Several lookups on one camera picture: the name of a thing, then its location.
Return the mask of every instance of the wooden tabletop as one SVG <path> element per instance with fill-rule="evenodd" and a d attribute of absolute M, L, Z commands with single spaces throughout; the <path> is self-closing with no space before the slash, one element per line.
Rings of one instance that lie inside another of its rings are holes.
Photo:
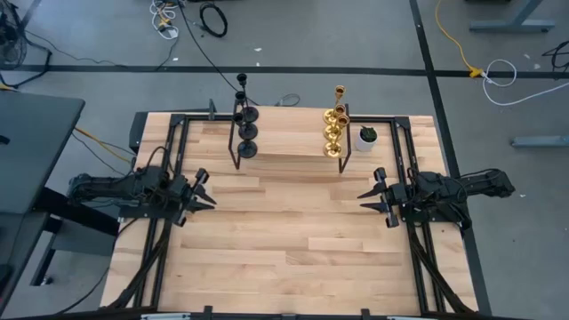
<path fill-rule="evenodd" d="M 337 160 L 321 156 L 323 108 L 259 111 L 259 154 L 242 159 L 239 171 L 228 153 L 229 122 L 190 123 L 183 174 L 192 180 L 204 167 L 218 205 L 189 214 L 183 228 L 172 230 L 159 310 L 202 312 L 212 305 L 226 313 L 358 315 L 369 308 L 373 315 L 418 315 L 405 225 L 387 229 L 384 215 L 357 200 L 371 189 L 377 167 L 386 168 L 388 183 L 397 182 L 389 126 L 364 124 L 378 132 L 377 145 L 369 153 L 354 149 L 339 174 Z M 148 115 L 138 166 L 164 145 L 169 119 L 169 113 Z M 433 118 L 410 120 L 419 168 L 445 173 Z M 359 125 L 351 126 L 352 139 Z M 157 153 L 153 164 L 161 158 Z M 430 225 L 441 273 L 476 309 L 460 230 L 451 223 Z M 117 240 L 101 305 L 116 299 L 137 271 L 147 227 L 147 220 L 137 221 Z"/>

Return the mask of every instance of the concrete floor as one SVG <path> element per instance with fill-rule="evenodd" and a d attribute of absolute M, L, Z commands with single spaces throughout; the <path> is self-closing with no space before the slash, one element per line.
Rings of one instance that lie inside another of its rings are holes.
<path fill-rule="evenodd" d="M 23 16 L 31 1 L 15 2 Z M 468 32 L 475 19 L 507 17 L 511 4 L 444 1 L 441 21 L 460 39 L 469 61 L 485 66 L 493 59 L 514 62 L 519 70 L 550 71 L 541 53 L 567 40 L 569 4 L 544 2 L 533 15 L 555 19 L 548 34 L 485 35 Z M 424 29 L 436 69 L 463 70 L 456 47 L 437 30 L 436 1 L 420 0 Z M 199 4 L 187 12 L 197 18 Z M 220 66 L 424 68 L 413 17 L 406 1 L 397 0 L 240 0 L 219 2 L 229 20 L 223 39 L 205 35 L 199 41 Z M 48 38 L 61 50 L 78 57 L 107 59 L 128 65 L 155 66 L 169 44 L 150 24 L 148 1 L 43 1 L 28 30 Z M 180 42 L 169 65 L 206 66 L 181 17 Z M 30 50 L 27 64 L 40 63 Z M 57 52 L 56 65 L 92 65 Z M 6 74 L 8 79 L 26 73 Z M 229 79 L 235 75 L 227 74 Z M 481 80 L 438 78 L 458 164 L 462 172 L 488 167 L 505 170 L 517 187 L 508 199 L 473 197 L 469 200 L 485 283 L 496 316 L 558 319 L 564 317 L 569 278 L 569 215 L 564 212 L 569 174 L 564 170 L 568 149 L 513 149 L 509 139 L 523 135 L 567 134 L 569 89 L 529 100 L 511 108 L 491 104 Z M 490 93 L 496 100 L 516 100 L 548 89 L 552 80 L 518 80 L 506 90 Z M 251 96 L 274 104 L 289 92 L 298 93 L 301 106 L 331 103 L 330 88 L 346 85 L 353 113 L 435 115 L 429 84 L 422 76 L 251 74 Z M 78 73 L 53 72 L 21 88 L 24 92 L 84 99 L 79 126 L 103 140 L 126 146 L 132 116 L 142 110 L 203 108 L 213 98 L 219 111 L 229 111 L 233 92 L 216 74 L 198 73 Z M 115 167 L 124 164 L 99 152 Z M 103 164 L 71 140 L 53 171 L 48 186 L 60 192 L 81 172 L 112 175 Z M 29 266 L 34 266 L 46 243 L 42 238 Z M 109 257 L 58 252 L 49 270 L 55 283 L 29 287 L 27 270 L 4 317 L 42 315 L 65 308 L 84 295 L 108 266 Z M 95 309 L 102 286 L 75 310 Z"/>

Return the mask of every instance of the black metal frame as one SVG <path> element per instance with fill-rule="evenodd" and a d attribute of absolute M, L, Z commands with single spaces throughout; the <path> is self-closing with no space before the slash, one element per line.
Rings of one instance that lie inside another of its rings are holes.
<path fill-rule="evenodd" d="M 237 104 L 234 104 L 234 113 L 236 112 L 236 106 Z M 185 147 L 186 147 L 186 142 L 188 140 L 188 128 L 189 128 L 189 124 L 191 121 L 230 121 L 231 122 L 231 132 L 234 131 L 235 129 L 235 123 L 232 121 L 233 116 L 226 114 L 226 115 L 208 115 L 207 113 L 203 113 L 203 114 L 190 114 L 190 115 L 185 115 L 185 114 L 172 114 L 171 115 L 171 120 L 170 120 L 170 126 L 168 129 L 168 135 L 166 138 L 166 144 L 165 144 L 165 149 L 166 151 L 164 152 L 164 157 L 163 157 L 163 162 L 162 162 L 162 167 L 164 170 L 168 169 L 168 162 L 170 161 L 170 154 L 172 153 L 172 143 L 173 143 L 173 138 L 174 138 L 174 133 L 175 130 L 177 128 L 177 126 L 181 125 L 181 136 L 180 136 L 180 144 L 178 147 L 178 155 L 176 157 L 176 164 L 174 166 L 174 173 L 181 173 L 181 165 L 183 162 L 183 156 L 184 156 L 184 151 L 185 151 Z M 419 166 L 417 163 L 417 156 L 415 154 L 415 149 L 414 149 L 414 144 L 413 144 L 413 136 L 411 134 L 411 125 L 410 125 L 410 121 L 409 121 L 409 117 L 408 116 L 351 116 L 350 117 L 350 122 L 352 123 L 375 123 L 375 124 L 388 124 L 391 130 L 391 138 L 393 141 L 393 147 L 394 147 L 394 156 L 395 156 L 395 160 L 396 160 L 396 165 L 397 165 L 397 176 L 399 178 L 399 181 L 401 182 L 405 182 L 405 162 L 403 159 L 403 153 L 402 153 L 402 149 L 401 149 L 401 144 L 400 144 L 400 140 L 399 140 L 399 129 L 402 129 L 404 132 L 404 136 L 405 136 L 405 146 L 407 148 L 407 155 L 409 156 L 409 162 L 410 165 L 413 169 L 415 170 L 419 170 Z M 237 158 L 235 157 L 233 150 L 232 150 L 232 145 L 233 145 L 233 134 L 230 134 L 229 136 L 229 144 L 228 144 L 228 149 L 229 152 L 231 154 L 233 163 L 235 165 L 235 167 L 238 169 L 239 165 L 240 165 L 240 156 L 237 155 Z M 351 156 L 351 142 L 349 142 L 349 153 L 348 156 L 346 157 L 346 160 L 342 163 L 341 159 L 339 159 L 339 169 L 341 172 L 343 172 L 343 169 L 346 167 L 346 164 L 349 160 L 349 156 Z M 405 215 L 404 212 L 405 210 L 407 210 L 408 208 L 405 208 L 403 205 L 401 205 L 399 207 L 401 215 L 403 216 L 403 220 L 405 220 Z M 142 261 L 144 261 L 147 257 L 148 257 L 148 252 L 150 252 L 153 243 L 154 243 L 154 237 L 156 234 L 156 219 L 152 219 L 150 222 L 150 226 L 148 227 L 148 233 L 147 233 L 147 239 L 146 239 L 146 243 L 145 243 L 145 248 L 144 248 L 144 255 L 142 258 Z M 170 226 L 166 226 L 164 228 L 163 232 L 167 232 L 168 233 L 168 241 L 169 241 L 169 233 L 171 231 L 172 225 L 170 224 Z M 416 236 L 416 231 L 415 231 L 415 224 L 413 221 L 411 220 L 407 220 L 406 221 L 406 228 L 407 228 L 407 235 L 408 235 L 408 239 L 409 242 L 411 243 L 412 241 L 412 237 Z M 430 232 L 430 227 L 429 227 L 429 221 L 425 221 L 422 223 L 421 225 L 422 228 L 422 232 L 423 232 L 423 236 L 424 236 L 424 244 L 426 247 L 426 252 L 427 255 L 429 256 L 430 261 L 432 262 L 432 264 L 434 265 L 434 268 L 437 268 L 437 259 L 436 259 L 436 255 L 435 255 L 435 249 L 434 249 L 434 245 L 433 245 L 433 239 L 432 239 L 432 235 Z M 165 266 L 165 260 L 166 260 L 166 255 L 167 252 L 163 252 L 161 254 L 161 256 L 159 257 L 158 260 L 158 268 L 156 270 L 156 276 L 155 276 L 155 282 L 153 285 L 153 289 L 152 289 L 152 298 L 151 298 L 151 307 L 157 308 L 158 306 L 158 302 L 160 299 L 160 292 L 162 290 L 162 282 L 163 282 L 163 278 L 164 278 L 164 266 Z M 412 262 L 413 262 L 413 275 L 415 278 L 415 283 L 416 283 L 416 289 L 417 289 L 417 297 L 419 300 L 419 306 L 420 306 L 420 311 L 422 315 L 425 315 L 429 312 L 429 304 L 427 301 L 427 293 L 426 293 L 426 288 L 425 288 L 425 284 L 424 284 L 424 279 L 423 279 L 423 273 L 422 273 L 422 267 L 421 267 L 421 262 L 419 260 L 419 258 L 413 254 L 413 251 L 411 253 L 412 255 Z M 134 300 L 134 307 L 138 308 L 140 307 L 141 301 L 142 301 L 142 293 L 143 293 L 143 286 L 144 283 L 142 284 L 142 286 L 139 288 L 139 290 L 136 292 L 135 294 L 135 300 Z M 437 312 L 445 312 L 445 300 L 444 300 L 444 296 L 443 293 L 441 291 L 441 289 L 438 287 L 438 285 L 435 283 L 435 281 L 433 281 L 433 289 L 435 291 L 435 303 L 436 303 L 436 307 L 437 307 Z M 232 315 L 232 316 L 236 316 L 236 317 L 241 317 L 241 316 L 245 316 L 245 317 L 249 317 L 249 315 L 246 314 L 223 314 L 225 316 L 228 315 Z M 348 318 L 352 318 L 353 316 L 304 316 L 304 315 L 296 315 L 296 318 L 298 319 L 299 316 L 302 317 L 317 317 L 319 319 L 338 319 L 338 318 L 342 318 L 342 319 L 348 319 Z M 363 318 L 364 315 L 361 316 L 356 316 L 353 318 L 358 318 L 361 319 Z"/>

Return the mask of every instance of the white cable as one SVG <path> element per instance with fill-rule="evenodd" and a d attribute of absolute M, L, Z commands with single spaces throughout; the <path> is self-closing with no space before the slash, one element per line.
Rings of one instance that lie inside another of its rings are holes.
<path fill-rule="evenodd" d="M 173 6 L 168 6 L 166 5 L 164 7 L 164 9 L 160 10 L 160 12 L 162 13 L 162 15 L 164 15 L 167 19 L 169 20 L 173 20 L 174 18 L 176 18 L 176 12 L 173 11 L 173 9 L 178 8 L 178 5 L 173 5 Z M 148 9 L 150 11 L 150 13 L 152 13 L 152 27 L 154 27 L 154 30 L 156 30 L 156 32 L 164 39 L 166 40 L 173 40 L 175 38 L 177 38 L 180 35 L 180 31 L 178 30 L 178 28 L 176 28 L 175 26 L 169 26 L 166 29 L 170 29 L 170 30 L 174 30 L 175 31 L 175 36 L 167 36 L 165 35 L 163 32 L 160 32 L 160 30 L 158 29 L 158 27 L 156 26 L 156 17 L 158 17 L 159 19 L 162 19 L 162 17 L 159 14 L 159 10 L 158 10 L 158 5 L 156 5 L 156 0 L 152 0 L 152 3 L 150 4 L 150 8 Z"/>
<path fill-rule="evenodd" d="M 490 67 L 494 64 L 494 62 L 506 63 L 506 64 L 508 64 L 508 65 L 510 65 L 510 66 L 512 67 L 512 70 L 514 71 L 514 78 L 512 79 L 512 81 L 510 81 L 510 82 L 507 83 L 507 84 L 498 84 L 498 83 L 496 83 L 495 81 L 493 81 L 493 80 L 488 76 L 488 75 L 490 74 Z M 518 103 L 520 103 L 520 102 L 524 102 L 524 101 L 526 101 L 526 100 L 529 100 L 529 99 L 532 99 L 532 98 L 535 98 L 535 97 L 539 97 L 539 96 L 541 96 L 541 95 L 543 95 L 543 94 L 553 92 L 553 91 L 555 91 L 555 90 L 557 90 L 557 89 L 561 89 L 561 88 L 566 87 L 567 85 L 569 85 L 569 83 L 561 84 L 561 85 L 559 85 L 559 86 L 557 86 L 557 87 L 555 87 L 555 88 L 551 88 L 551 89 L 546 90 L 546 91 L 544 91 L 544 92 L 538 92 L 538 93 L 532 94 L 531 96 L 525 97 L 525 98 L 520 99 L 520 100 L 517 100 L 517 101 L 506 102 L 506 103 L 500 103 L 500 102 L 496 102 L 496 101 L 494 101 L 492 98 L 490 98 L 490 95 L 488 94 L 488 91 L 486 90 L 486 83 L 488 83 L 488 84 L 493 84 L 493 85 L 495 85 L 495 86 L 499 86 L 499 87 L 502 87 L 502 88 L 509 87 L 509 86 L 513 85 L 513 84 L 516 82 L 516 79 L 517 79 L 517 69 L 516 69 L 516 67 L 515 67 L 511 62 L 509 62 L 509 61 L 507 61 L 507 60 L 497 59 L 497 60 L 494 60 L 494 61 L 490 62 L 490 64 L 488 65 L 488 68 L 486 68 L 486 72 L 483 72 L 483 73 L 482 73 L 482 77 L 484 78 L 484 80 L 482 81 L 482 89 L 484 89 L 484 94 L 486 95 L 486 98 L 488 98 L 488 100 L 489 100 L 490 102 L 492 102 L 493 104 L 498 105 L 498 106 L 503 106 L 503 107 L 513 106 L 513 105 L 516 105 L 516 104 L 518 104 Z"/>

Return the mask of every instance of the green plant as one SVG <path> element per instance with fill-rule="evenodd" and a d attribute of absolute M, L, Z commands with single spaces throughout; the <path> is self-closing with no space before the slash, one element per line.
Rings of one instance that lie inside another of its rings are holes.
<path fill-rule="evenodd" d="M 364 127 L 359 131 L 359 136 L 365 142 L 374 142 L 377 140 L 377 132 L 372 127 Z"/>

